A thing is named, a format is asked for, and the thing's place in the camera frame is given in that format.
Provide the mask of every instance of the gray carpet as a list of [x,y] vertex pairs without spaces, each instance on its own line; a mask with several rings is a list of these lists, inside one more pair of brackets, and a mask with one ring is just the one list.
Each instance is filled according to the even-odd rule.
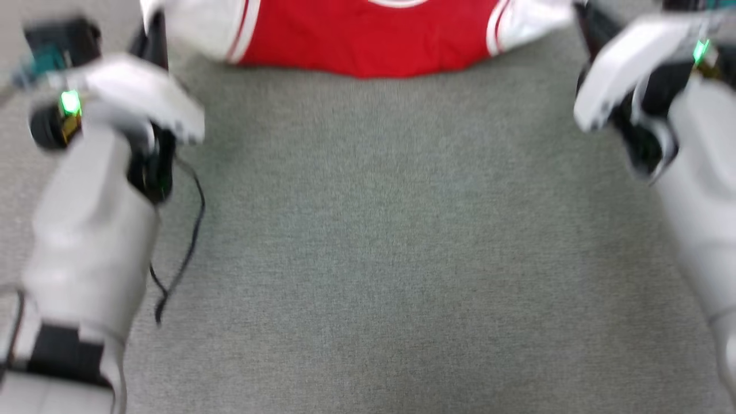
[[[127,43],[135,1],[54,9],[73,3],[106,49]],[[18,16],[47,4],[4,1],[4,69],[25,51]],[[209,210],[163,328],[153,286],[136,320],[130,413],[731,412],[656,200],[612,133],[574,125],[574,29],[401,81],[172,54],[208,109],[208,141],[183,157]],[[54,166],[28,102],[0,112],[2,281],[21,272]],[[197,203],[178,175],[163,277]]]

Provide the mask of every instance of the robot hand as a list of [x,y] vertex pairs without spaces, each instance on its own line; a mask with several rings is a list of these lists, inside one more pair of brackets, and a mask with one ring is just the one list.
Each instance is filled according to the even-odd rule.
[[51,74],[67,91],[32,117],[37,143],[66,153],[35,212],[0,413],[125,413],[123,354],[156,207],[171,191],[176,145],[205,133],[204,110],[167,72],[163,15],[131,52]]
[[659,195],[736,403],[736,56],[708,39],[726,15],[668,13],[623,28],[594,4],[577,10],[591,59],[576,121],[584,131],[612,121]]

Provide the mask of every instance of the white plastic casing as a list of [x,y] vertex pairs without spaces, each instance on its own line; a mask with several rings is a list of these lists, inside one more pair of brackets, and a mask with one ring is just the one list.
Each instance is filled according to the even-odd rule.
[[692,60],[710,17],[654,15],[628,25],[598,53],[580,87],[574,111],[578,126],[583,131],[602,127],[613,107],[654,69],[671,60]]
[[201,144],[205,140],[204,108],[166,70],[145,60],[128,54],[112,55],[63,72],[56,81],[151,119],[173,132],[180,144]]

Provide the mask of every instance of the robot forearm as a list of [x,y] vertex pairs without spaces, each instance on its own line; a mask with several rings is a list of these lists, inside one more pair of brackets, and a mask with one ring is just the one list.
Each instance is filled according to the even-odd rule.
[[[123,353],[145,293],[158,213],[127,180],[128,139],[92,121],[84,129],[34,218],[11,365],[20,373],[5,379],[2,413],[125,412]],[[111,401],[114,410],[95,411]]]

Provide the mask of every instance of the black joint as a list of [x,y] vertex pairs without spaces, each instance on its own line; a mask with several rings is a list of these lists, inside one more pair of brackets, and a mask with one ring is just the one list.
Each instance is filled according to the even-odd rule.
[[99,371],[104,350],[81,341],[78,329],[43,324],[26,372],[109,388]]
[[83,66],[102,54],[99,27],[83,16],[27,24],[24,33],[34,56],[56,49],[68,67]]

